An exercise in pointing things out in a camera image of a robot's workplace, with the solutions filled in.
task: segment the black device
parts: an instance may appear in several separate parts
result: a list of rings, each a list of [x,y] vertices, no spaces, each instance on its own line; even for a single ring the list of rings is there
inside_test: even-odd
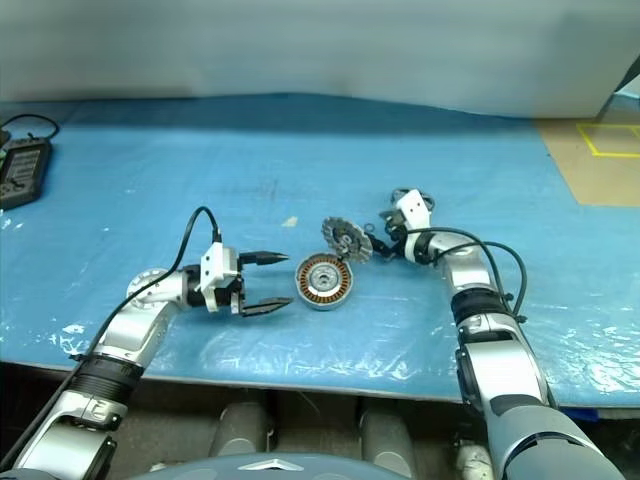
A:
[[[0,170],[0,208],[9,210],[33,202],[42,193],[42,183],[51,156],[48,138],[10,140]]]

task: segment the yellow tape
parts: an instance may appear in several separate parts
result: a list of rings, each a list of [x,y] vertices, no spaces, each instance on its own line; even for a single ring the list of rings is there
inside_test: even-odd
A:
[[[576,128],[580,135],[584,139],[585,143],[591,150],[591,155],[594,157],[613,157],[613,158],[640,158],[640,153],[635,152],[601,152],[598,150],[586,132],[586,128],[620,128],[624,130],[630,130],[638,139],[640,139],[640,125],[630,125],[621,123],[576,123]]]

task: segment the silver arm segment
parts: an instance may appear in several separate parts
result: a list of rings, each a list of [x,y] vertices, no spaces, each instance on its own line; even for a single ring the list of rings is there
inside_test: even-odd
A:
[[[286,260],[279,253],[259,251],[236,257],[218,240],[191,265],[158,281],[166,270],[137,275],[127,297],[154,283],[126,303],[113,317],[69,388],[62,392],[13,465],[14,471],[46,472],[59,480],[90,480],[108,469],[115,431],[127,414],[127,403],[140,377],[164,340],[171,319],[180,311],[205,306],[209,312],[231,307],[243,316],[273,312],[291,302],[271,298],[244,305],[244,264],[267,265]]]
[[[164,272],[141,273],[129,285],[128,294]],[[188,308],[187,279],[185,272],[175,272],[118,312],[14,468],[82,480],[108,466],[116,448],[109,432],[127,414],[129,396],[155,356],[170,320]]]
[[[383,214],[392,238],[402,228],[429,228],[431,211],[420,202],[424,197],[410,190],[395,202],[395,211]],[[405,240],[405,258],[424,264],[471,241],[464,235],[428,232],[407,233]],[[480,247],[446,253],[441,264],[458,330],[461,394],[484,416],[495,478],[623,480],[578,426],[550,407],[546,379],[497,292]]]

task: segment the white wall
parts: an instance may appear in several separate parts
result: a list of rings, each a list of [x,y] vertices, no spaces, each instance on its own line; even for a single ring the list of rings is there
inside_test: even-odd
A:
[[[0,99],[313,92],[595,114],[638,0],[0,0]]]

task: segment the metal ring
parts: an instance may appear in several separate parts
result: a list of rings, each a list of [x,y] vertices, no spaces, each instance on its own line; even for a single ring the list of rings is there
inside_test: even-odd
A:
[[[302,299],[316,310],[331,310],[349,295],[353,274],[349,264],[331,253],[317,253],[296,270],[296,287]]]

